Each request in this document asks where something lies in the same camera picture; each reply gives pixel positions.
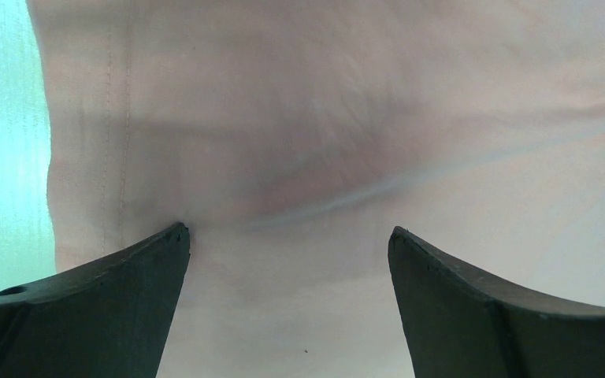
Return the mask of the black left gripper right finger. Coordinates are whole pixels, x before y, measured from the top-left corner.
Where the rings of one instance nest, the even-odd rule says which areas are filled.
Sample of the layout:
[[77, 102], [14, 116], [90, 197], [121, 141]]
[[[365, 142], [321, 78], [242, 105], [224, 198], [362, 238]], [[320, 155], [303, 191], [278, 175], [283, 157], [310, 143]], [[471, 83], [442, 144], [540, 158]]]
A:
[[605, 307], [517, 285], [404, 228], [388, 264], [417, 377], [605, 377]]

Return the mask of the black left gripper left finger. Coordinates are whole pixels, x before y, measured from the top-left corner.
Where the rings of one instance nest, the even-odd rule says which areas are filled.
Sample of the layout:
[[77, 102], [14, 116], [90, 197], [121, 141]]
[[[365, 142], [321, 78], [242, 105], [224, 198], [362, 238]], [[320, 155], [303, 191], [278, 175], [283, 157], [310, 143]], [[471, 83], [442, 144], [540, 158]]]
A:
[[190, 260], [173, 226], [0, 291], [0, 377], [154, 377]]

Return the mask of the pink t shirt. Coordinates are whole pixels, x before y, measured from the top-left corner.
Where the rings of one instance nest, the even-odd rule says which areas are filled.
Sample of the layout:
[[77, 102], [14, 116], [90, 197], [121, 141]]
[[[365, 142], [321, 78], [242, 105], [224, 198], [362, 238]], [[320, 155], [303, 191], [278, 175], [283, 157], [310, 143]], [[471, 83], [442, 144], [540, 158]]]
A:
[[401, 226], [605, 306], [605, 1], [30, 1], [66, 270], [183, 222], [161, 377], [405, 377]]

